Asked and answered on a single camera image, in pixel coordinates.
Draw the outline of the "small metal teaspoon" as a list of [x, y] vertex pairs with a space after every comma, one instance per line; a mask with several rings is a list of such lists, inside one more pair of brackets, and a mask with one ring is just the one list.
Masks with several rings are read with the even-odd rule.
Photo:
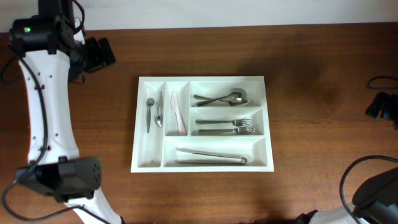
[[159, 95], [158, 95], [158, 99], [157, 99], [157, 107], [156, 107], [157, 114], [154, 117], [155, 125], [158, 128], [161, 128], [163, 126], [163, 124], [162, 124], [163, 123], [163, 121], [162, 121], [162, 104], [163, 104], [163, 97], [162, 97], [162, 92], [160, 91]]
[[154, 106], [155, 100], [153, 98], [148, 98], [146, 101], [147, 111], [146, 111], [146, 130], [147, 133], [150, 133], [150, 124], [151, 124], [151, 117], [152, 112], [151, 108]]

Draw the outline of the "metal fork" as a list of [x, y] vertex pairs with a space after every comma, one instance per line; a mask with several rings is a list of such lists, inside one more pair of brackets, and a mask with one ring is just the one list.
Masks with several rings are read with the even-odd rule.
[[250, 126], [253, 124], [252, 119], [234, 119], [234, 120], [205, 120], [196, 119], [196, 124], [231, 124], [235, 127]]
[[256, 131], [254, 126], [242, 126], [233, 129], [199, 129], [199, 135], [222, 135], [222, 134], [237, 134], [246, 135]]

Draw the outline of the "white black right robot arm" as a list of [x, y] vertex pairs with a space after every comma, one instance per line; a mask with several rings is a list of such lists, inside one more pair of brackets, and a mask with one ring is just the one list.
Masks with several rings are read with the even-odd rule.
[[349, 172], [359, 163], [381, 160], [397, 163], [389, 156], [364, 156], [352, 162], [343, 173], [339, 185], [342, 207], [328, 212], [314, 210], [300, 214], [293, 222], [302, 224], [397, 223], [397, 168], [390, 169], [364, 181], [348, 204], [344, 184]]

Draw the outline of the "large metal spoon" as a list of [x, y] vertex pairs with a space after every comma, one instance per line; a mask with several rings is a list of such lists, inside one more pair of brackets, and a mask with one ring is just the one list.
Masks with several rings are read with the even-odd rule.
[[243, 98], [247, 96], [247, 93], [245, 90], [240, 89], [240, 88], [233, 88], [228, 95], [221, 96], [218, 98], [213, 98], [210, 100], [205, 100], [205, 101], [200, 101], [198, 103], [195, 103], [196, 106], [205, 106], [210, 103], [214, 103], [216, 101], [221, 101], [221, 100], [232, 100], [232, 99], [237, 99], [237, 98]]
[[[194, 99], [196, 100], [210, 100], [210, 98], [200, 95], [194, 95]], [[222, 102], [228, 103], [230, 106], [247, 106], [248, 100], [243, 98], [237, 98], [232, 100], [221, 100]]]

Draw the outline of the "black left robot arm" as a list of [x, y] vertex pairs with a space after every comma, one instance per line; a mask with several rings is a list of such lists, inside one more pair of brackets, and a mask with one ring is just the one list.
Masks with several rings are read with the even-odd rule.
[[38, 13], [17, 19], [9, 48], [21, 67], [29, 107], [28, 166], [15, 184], [52, 197], [85, 223], [122, 223], [101, 190], [96, 157], [80, 157], [72, 130], [68, 84], [115, 63], [107, 39], [86, 39], [77, 1], [39, 1]]

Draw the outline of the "pink plastic knife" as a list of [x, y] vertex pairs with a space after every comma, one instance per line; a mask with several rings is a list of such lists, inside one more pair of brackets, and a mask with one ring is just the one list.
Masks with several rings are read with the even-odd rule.
[[179, 135], [186, 136], [187, 135], [187, 130], [186, 130], [186, 127], [184, 125], [183, 118], [182, 118], [182, 115], [180, 114], [180, 110], [179, 110], [179, 107], [178, 107], [177, 94], [174, 91], [171, 93], [170, 105], [171, 105], [171, 110], [175, 113], [175, 116], [176, 116], [177, 129], [178, 129]]

